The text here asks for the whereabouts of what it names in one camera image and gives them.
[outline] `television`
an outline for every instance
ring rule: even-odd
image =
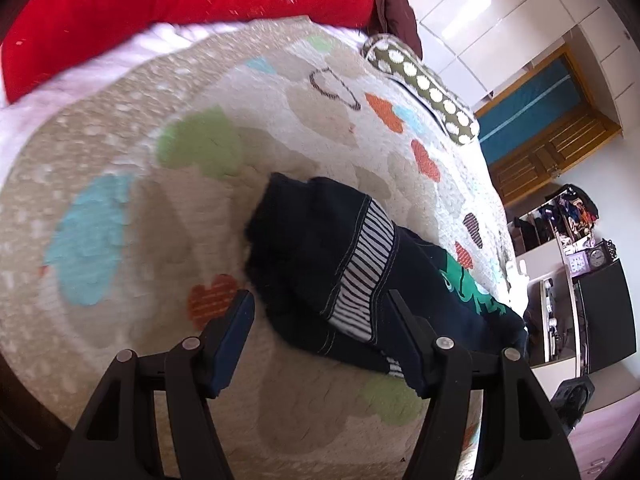
[[[584,371],[601,370],[635,353],[634,313],[620,260],[574,281],[582,307],[578,315],[584,316],[580,323]]]

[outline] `patterned blanket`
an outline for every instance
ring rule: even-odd
[[[73,425],[118,350],[165,351],[220,316],[250,288],[242,230],[273,171],[372,195],[508,300],[513,247],[477,143],[455,145],[308,20],[255,22],[73,104],[17,159],[0,194],[0,349],[25,386]],[[258,303],[210,406],[238,479],[399,478],[426,402],[397,378],[288,347]],[[460,478],[479,413],[478,394]]]

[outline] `wooden door frame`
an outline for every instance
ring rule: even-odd
[[[584,73],[582,72],[580,65],[578,65],[578,62],[575,59],[574,54],[571,52],[569,45],[564,44],[561,47],[554,50],[551,54],[546,56],[545,59],[540,61],[540,63],[538,63],[535,67],[533,67],[532,70],[529,70],[525,75],[518,78],[517,81],[507,86],[507,88],[505,88],[502,92],[500,92],[496,97],[494,97],[491,101],[489,101],[487,104],[482,106],[482,108],[480,108],[476,112],[476,118],[482,117],[485,113],[487,113],[496,105],[500,104],[507,97],[513,94],[516,90],[518,90],[522,85],[524,85],[524,83],[530,81],[532,78],[537,76],[540,72],[542,72],[546,67],[548,67],[551,63],[553,63],[556,59],[560,59],[560,58],[564,58],[564,60],[566,61],[569,74],[572,76],[572,79],[574,79],[574,81],[578,83],[578,86],[580,87],[580,90],[584,95],[585,101],[587,101],[588,104],[590,104],[591,108],[595,108],[593,94],[591,93],[591,90],[587,85],[587,81],[584,76]]]

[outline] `wooden door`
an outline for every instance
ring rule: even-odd
[[[489,166],[505,206],[548,184],[611,140],[618,124],[581,103],[509,155]]]

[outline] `red cushion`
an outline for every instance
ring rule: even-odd
[[[30,0],[2,44],[6,96],[14,102],[153,22],[234,22],[306,14],[317,23],[360,28],[372,10],[373,0]]]

